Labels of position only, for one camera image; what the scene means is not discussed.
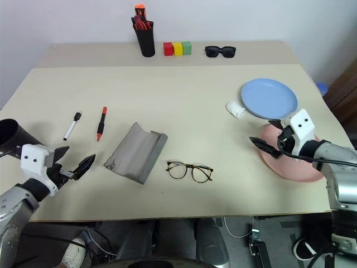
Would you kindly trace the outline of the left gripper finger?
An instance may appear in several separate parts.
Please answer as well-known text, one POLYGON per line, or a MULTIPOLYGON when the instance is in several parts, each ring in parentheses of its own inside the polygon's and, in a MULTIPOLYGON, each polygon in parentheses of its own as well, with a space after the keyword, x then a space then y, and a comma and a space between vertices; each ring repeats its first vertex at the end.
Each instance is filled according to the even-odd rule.
POLYGON ((62 146, 54 150, 54 164, 57 163, 68 151, 70 147, 62 146))
POLYGON ((73 179, 74 180, 79 180, 92 166, 94 160, 95 160, 96 154, 92 154, 88 157, 86 157, 79 165, 78 167, 73 171, 73 179))

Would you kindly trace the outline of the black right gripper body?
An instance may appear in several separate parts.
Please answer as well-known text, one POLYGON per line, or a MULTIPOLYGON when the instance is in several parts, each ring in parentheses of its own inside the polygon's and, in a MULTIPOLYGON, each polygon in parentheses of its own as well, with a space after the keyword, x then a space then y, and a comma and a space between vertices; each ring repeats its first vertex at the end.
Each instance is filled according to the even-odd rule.
POLYGON ((293 149, 295 147, 294 131, 291 126, 285 127, 277 137, 277 145, 281 155, 294 157, 293 149))

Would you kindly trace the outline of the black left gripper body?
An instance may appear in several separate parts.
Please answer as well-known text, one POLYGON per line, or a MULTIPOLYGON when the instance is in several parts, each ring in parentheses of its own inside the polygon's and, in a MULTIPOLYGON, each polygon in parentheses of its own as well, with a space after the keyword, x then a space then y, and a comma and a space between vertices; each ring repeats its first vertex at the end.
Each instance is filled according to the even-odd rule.
POLYGON ((77 173, 74 171, 63 171, 62 165, 57 163, 53 164, 51 168, 48 168, 46 174, 58 189, 61 189, 69 179, 80 179, 77 173))

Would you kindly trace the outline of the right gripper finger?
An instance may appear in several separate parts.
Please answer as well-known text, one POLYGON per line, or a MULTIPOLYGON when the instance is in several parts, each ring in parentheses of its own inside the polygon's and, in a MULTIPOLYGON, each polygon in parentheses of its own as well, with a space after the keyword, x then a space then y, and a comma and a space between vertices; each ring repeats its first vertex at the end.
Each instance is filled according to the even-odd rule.
POLYGON ((284 130, 287 127, 284 120, 272 119, 268 122, 270 125, 274 126, 275 128, 278 128, 279 130, 284 130))
POLYGON ((281 156, 281 152, 272 145, 267 144, 265 140, 252 136, 250 136, 249 139, 255 146, 257 146, 257 148, 264 151, 265 153, 268 153, 273 158, 278 159, 281 156))

